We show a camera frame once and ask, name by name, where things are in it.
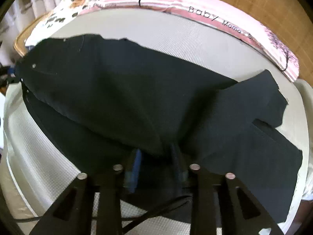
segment black clothing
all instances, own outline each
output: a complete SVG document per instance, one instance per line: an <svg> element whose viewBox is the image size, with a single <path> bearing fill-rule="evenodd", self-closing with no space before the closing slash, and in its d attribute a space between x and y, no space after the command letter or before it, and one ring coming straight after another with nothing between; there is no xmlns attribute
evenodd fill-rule
<svg viewBox="0 0 313 235"><path fill-rule="evenodd" d="M209 171L236 174L276 222L286 220L302 152L275 130L287 101L269 71L237 83L127 39L82 35L43 40L16 74L29 113L82 172L142 150L127 202L148 210L178 196L169 151L178 143ZM168 217L190 222L188 208Z"/></svg>

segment black cable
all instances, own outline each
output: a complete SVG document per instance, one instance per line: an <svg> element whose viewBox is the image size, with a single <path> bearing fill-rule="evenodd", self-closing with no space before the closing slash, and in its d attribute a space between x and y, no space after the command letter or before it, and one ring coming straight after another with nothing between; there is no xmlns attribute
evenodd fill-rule
<svg viewBox="0 0 313 235"><path fill-rule="evenodd" d="M171 205L184 201L183 204L181 204L179 207L185 205L187 202L185 201L190 201L192 199L191 196L180 196L177 197L173 200L170 200L148 212L146 212L145 214L143 214L142 216L136 218L134 221L132 221L131 223L129 223L128 225L126 225L125 227L123 227L123 234L126 234L127 232L129 232L130 230L132 230L133 228L135 228L137 225L141 224L142 222L144 222L145 220L149 219L149 218L153 218L153 217L157 217L159 216L161 213L164 214L164 211L170 207Z"/></svg>
<svg viewBox="0 0 313 235"><path fill-rule="evenodd" d="M25 218L25 219L14 219L17 223L27 223L32 221L38 221L41 217L31 217L31 218Z"/></svg>
<svg viewBox="0 0 313 235"><path fill-rule="evenodd" d="M27 222L33 222L40 220L41 217L31 217L31 218L25 218L25 219L14 219L17 223L27 223ZM122 221L134 221L138 217L122 217Z"/></svg>
<svg viewBox="0 0 313 235"><path fill-rule="evenodd" d="M181 208L182 206L185 206L186 204L190 203L192 201L191 196L180 196L175 199L169 200L165 202L164 204L155 207L154 209L146 212L145 214L139 216L139 217L124 217L121 218L122 221L131 221L128 225L123 227L123 233L129 232L131 229L136 227L137 225L141 224L145 220L153 217L162 216L165 214L168 214L169 212L172 212L178 208ZM172 205L182 202L180 205L171 208ZM32 221L38 221L41 217L31 217L31 218L25 218L25 219L15 219L17 223L26 223L26 222L32 222Z"/></svg>

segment wicker basket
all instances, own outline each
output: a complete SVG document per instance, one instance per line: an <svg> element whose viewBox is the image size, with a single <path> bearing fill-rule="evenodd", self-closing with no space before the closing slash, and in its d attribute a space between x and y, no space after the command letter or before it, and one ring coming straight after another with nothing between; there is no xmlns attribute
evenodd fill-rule
<svg viewBox="0 0 313 235"><path fill-rule="evenodd" d="M34 30L35 26L42 21L43 19L45 19L46 17L49 16L49 12L36 18L29 26L27 26L19 35L18 37L15 39L15 42L13 44L14 49L18 52L18 54L20 56L25 56L27 50L25 47L25 42L27 40L27 38L30 36L30 34L32 33L32 31Z"/></svg>

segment floral pillow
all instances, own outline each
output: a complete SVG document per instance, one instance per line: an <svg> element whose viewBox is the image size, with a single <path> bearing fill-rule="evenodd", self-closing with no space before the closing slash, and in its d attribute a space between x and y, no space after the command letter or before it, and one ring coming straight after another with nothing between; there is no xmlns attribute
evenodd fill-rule
<svg viewBox="0 0 313 235"><path fill-rule="evenodd" d="M26 47L35 46L43 39L49 38L62 26L71 22L83 10L87 10L98 0L62 0L46 17L38 23L25 42Z"/></svg>

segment metal screw head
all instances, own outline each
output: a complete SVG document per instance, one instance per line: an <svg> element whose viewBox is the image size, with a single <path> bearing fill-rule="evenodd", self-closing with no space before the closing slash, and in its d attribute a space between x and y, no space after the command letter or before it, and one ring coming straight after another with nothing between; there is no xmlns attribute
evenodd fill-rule
<svg viewBox="0 0 313 235"><path fill-rule="evenodd" d="M236 175L234 173L229 172L229 173L226 173L225 177L227 179L234 179L236 177Z"/></svg>
<svg viewBox="0 0 313 235"><path fill-rule="evenodd" d="M189 168L191 170L199 170L200 169L200 165L199 164L190 164Z"/></svg>
<svg viewBox="0 0 313 235"><path fill-rule="evenodd" d="M121 164L113 165L113 170L121 171L121 170L123 170L123 165L121 165Z"/></svg>
<svg viewBox="0 0 313 235"><path fill-rule="evenodd" d="M86 173L79 173L77 175L77 178L80 179L80 180L84 180L87 178L87 174Z"/></svg>

